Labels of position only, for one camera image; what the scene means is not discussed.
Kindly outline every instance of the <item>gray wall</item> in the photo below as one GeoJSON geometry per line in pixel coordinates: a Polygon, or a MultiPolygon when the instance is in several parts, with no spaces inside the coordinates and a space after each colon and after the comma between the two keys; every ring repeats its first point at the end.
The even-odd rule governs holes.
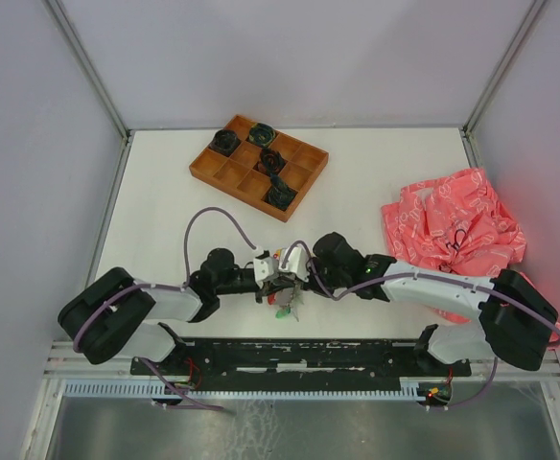
{"type": "Polygon", "coordinates": [[[525,228],[526,272],[560,311],[560,0],[550,2],[477,137],[525,228]]]}
{"type": "Polygon", "coordinates": [[[129,127],[462,125],[530,0],[63,0],[129,127]]]}
{"type": "Polygon", "coordinates": [[[38,0],[0,1],[0,460],[17,458],[119,138],[38,0]]]}

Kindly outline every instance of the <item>wooden tray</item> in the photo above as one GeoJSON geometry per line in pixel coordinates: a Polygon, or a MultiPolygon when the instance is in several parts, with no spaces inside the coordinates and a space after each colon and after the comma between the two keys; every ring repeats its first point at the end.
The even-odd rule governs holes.
{"type": "Polygon", "coordinates": [[[266,202],[271,182],[267,175],[254,169],[261,153],[260,147],[247,141],[248,133],[254,125],[256,122],[241,115],[233,117],[224,128],[237,134],[240,145],[229,157],[206,148],[191,163],[191,174],[273,218],[286,222],[327,164],[329,153],[275,131],[276,137],[269,148],[278,151],[286,161],[278,175],[297,192],[287,210],[282,211],[266,202]]]}

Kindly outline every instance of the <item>white table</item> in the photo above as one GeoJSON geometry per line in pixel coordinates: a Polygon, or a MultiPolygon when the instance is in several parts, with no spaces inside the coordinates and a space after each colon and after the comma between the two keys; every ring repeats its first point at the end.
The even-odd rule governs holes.
{"type": "MultiPolygon", "coordinates": [[[[206,206],[220,206],[256,243],[270,250],[301,239],[310,247],[337,231],[361,253],[387,253],[381,206],[399,198],[401,187],[468,167],[454,128],[286,129],[289,135],[329,152],[329,164],[291,219],[282,223],[195,179],[188,166],[209,143],[213,130],[138,131],[109,225],[97,276],[114,266],[150,282],[184,281],[184,230],[206,206]]],[[[193,270],[207,253],[226,247],[245,264],[251,251],[227,218],[201,216],[189,241],[193,270]]],[[[275,307],[254,296],[223,296],[221,308],[198,324],[173,322],[178,334],[217,337],[412,338],[443,323],[418,305],[333,302],[313,293],[297,306],[299,321],[275,318],[275,307]]]]}

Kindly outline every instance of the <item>crumpled red fabric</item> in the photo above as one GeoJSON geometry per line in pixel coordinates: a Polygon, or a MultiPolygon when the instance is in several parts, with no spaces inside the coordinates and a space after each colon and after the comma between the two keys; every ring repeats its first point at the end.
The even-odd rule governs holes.
{"type": "MultiPolygon", "coordinates": [[[[466,276],[500,274],[525,254],[525,235],[482,168],[408,185],[382,208],[388,250],[412,265],[466,276]]],[[[454,322],[467,319],[438,312],[454,322]]]]}

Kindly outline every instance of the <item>black cable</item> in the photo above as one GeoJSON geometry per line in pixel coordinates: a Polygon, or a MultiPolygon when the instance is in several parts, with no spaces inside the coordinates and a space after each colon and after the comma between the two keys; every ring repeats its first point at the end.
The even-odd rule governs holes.
{"type": "Polygon", "coordinates": [[[265,125],[264,123],[257,123],[248,133],[248,142],[264,148],[268,147],[275,137],[276,131],[273,130],[273,127],[265,125]]]}
{"type": "Polygon", "coordinates": [[[257,170],[259,173],[271,176],[272,174],[279,174],[282,168],[287,164],[279,152],[272,149],[261,149],[259,154],[259,163],[257,170]]]}
{"type": "Polygon", "coordinates": [[[268,192],[267,202],[281,211],[286,211],[297,192],[291,189],[287,183],[277,175],[271,176],[271,188],[268,192]]]}
{"type": "Polygon", "coordinates": [[[231,129],[221,129],[214,134],[210,149],[224,156],[229,156],[239,145],[240,139],[238,139],[238,135],[235,131],[231,129]]]}

